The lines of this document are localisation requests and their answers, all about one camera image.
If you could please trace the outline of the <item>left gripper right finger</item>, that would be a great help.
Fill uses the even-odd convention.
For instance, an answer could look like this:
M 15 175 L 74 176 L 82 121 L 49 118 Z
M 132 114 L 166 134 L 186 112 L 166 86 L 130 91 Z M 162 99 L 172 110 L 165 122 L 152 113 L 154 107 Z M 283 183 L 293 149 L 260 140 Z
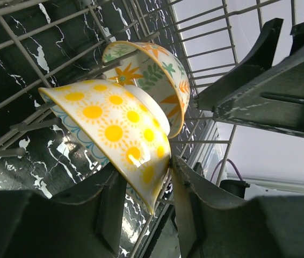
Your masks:
M 182 257 L 304 257 L 304 196 L 245 200 L 177 155 L 171 177 Z

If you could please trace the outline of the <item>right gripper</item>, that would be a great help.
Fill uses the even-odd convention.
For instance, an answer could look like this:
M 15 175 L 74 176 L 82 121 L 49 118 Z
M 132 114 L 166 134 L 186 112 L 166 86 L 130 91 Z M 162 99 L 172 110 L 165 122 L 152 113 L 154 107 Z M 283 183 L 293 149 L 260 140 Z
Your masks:
M 213 110 L 219 102 L 269 70 L 283 21 L 281 18 L 267 21 L 246 57 L 229 73 L 199 93 L 194 98 L 195 107 L 199 110 Z M 291 51 L 299 50 L 304 45 L 304 22 L 294 25 L 290 35 L 293 38 Z

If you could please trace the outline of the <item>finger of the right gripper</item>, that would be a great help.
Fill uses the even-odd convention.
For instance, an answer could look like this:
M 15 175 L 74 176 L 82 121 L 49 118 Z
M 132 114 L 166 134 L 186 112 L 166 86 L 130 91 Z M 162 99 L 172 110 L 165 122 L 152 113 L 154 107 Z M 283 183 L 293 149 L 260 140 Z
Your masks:
M 304 45 L 222 100 L 214 118 L 304 138 Z

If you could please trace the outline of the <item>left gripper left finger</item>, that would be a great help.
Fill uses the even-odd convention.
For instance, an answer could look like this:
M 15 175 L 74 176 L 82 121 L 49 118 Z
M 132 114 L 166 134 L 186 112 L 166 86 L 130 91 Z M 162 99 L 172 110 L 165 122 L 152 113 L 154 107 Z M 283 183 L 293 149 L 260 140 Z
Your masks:
M 108 164 L 49 199 L 0 191 L 0 257 L 117 257 L 126 185 Z

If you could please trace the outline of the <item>green floral bowl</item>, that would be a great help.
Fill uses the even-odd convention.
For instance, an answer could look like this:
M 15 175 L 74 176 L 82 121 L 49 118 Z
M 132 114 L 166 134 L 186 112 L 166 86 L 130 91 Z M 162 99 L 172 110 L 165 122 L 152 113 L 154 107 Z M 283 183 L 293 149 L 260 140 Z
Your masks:
M 190 84 L 182 63 L 170 51 L 149 42 L 115 41 L 103 51 L 107 63 L 127 54 L 122 65 L 105 72 L 109 81 L 134 85 L 148 93 L 161 107 L 169 124 L 169 138 L 182 130 L 190 100 Z

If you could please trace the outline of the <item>yellow checked bowl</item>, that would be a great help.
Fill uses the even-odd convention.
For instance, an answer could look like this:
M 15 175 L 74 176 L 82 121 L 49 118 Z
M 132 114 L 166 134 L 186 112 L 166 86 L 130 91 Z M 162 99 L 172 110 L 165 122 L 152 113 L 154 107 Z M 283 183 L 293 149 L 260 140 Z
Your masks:
M 107 80 L 39 88 L 38 92 L 97 162 L 118 169 L 129 185 L 127 193 L 153 214 L 171 148 L 152 110 L 127 88 Z

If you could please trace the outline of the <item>grey wire dish rack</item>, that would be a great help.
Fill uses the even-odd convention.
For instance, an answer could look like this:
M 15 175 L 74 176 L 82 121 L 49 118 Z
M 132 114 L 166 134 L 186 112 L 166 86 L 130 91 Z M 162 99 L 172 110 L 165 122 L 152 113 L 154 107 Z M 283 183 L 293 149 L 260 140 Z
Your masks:
M 194 15 L 182 18 L 185 1 L 0 1 L 0 257 L 5 253 L 3 206 L 15 194 L 50 198 L 97 172 L 94 145 L 81 145 L 63 125 L 20 132 L 12 124 L 37 125 L 54 118 L 43 107 L 38 87 L 58 87 L 109 71 L 120 81 L 136 82 L 137 70 L 124 65 L 129 52 L 116 40 L 162 45 L 194 75 L 193 55 L 185 49 L 186 33 L 212 24 L 212 33 L 228 40 L 217 47 L 228 54 L 222 73 L 237 62 L 230 17 L 253 12 L 274 1 L 249 1 L 234 10 L 229 1 L 206 1 Z

